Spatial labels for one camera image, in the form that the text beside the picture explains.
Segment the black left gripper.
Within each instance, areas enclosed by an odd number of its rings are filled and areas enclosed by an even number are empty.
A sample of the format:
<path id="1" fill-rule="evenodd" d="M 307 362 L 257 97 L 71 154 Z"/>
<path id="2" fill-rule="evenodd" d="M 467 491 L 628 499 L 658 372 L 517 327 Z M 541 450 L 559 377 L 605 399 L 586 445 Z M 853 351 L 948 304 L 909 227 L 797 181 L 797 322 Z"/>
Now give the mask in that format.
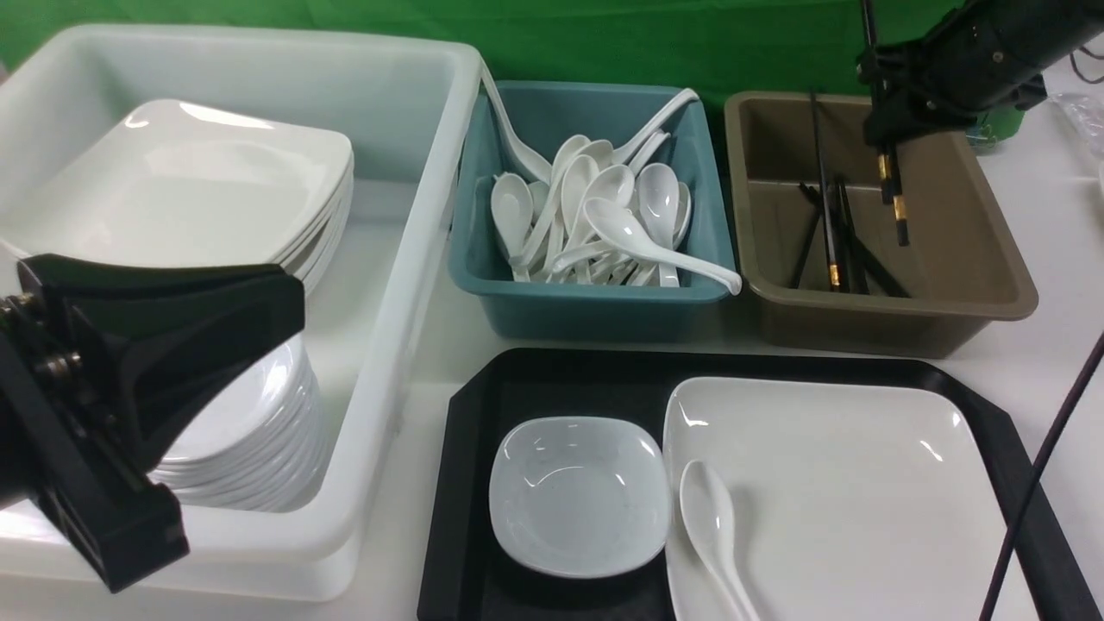
<path id="1" fill-rule="evenodd" d="M 15 261 L 3 298 L 3 507 L 26 499 L 112 593 L 190 551 L 149 473 L 226 386 L 306 325 L 277 264 L 145 269 Z"/>

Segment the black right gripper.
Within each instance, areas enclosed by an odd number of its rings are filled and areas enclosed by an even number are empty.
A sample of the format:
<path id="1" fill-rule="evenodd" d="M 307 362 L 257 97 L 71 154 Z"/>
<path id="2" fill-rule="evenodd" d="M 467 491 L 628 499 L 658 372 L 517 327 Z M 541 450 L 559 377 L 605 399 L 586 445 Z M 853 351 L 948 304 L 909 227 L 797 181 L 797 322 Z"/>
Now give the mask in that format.
<path id="1" fill-rule="evenodd" d="M 1044 28 L 1021 17 L 946 17 L 926 36 L 875 48 L 887 82 L 863 138 L 872 147 L 969 129 L 990 110 L 1029 110 L 1045 98 Z M 856 73 L 864 76 L 864 50 Z"/>

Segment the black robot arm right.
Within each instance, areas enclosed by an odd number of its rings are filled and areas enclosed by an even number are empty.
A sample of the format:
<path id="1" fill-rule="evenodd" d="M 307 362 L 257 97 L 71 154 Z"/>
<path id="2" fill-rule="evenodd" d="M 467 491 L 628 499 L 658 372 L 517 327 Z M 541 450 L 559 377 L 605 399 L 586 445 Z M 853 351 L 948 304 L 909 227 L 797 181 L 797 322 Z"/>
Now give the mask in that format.
<path id="1" fill-rule="evenodd" d="M 864 48 L 859 81 L 878 93 L 866 143 L 885 147 L 970 129 L 990 110 L 1031 110 L 1044 70 L 1103 30 L 1101 1 L 967 1 L 921 38 Z"/>

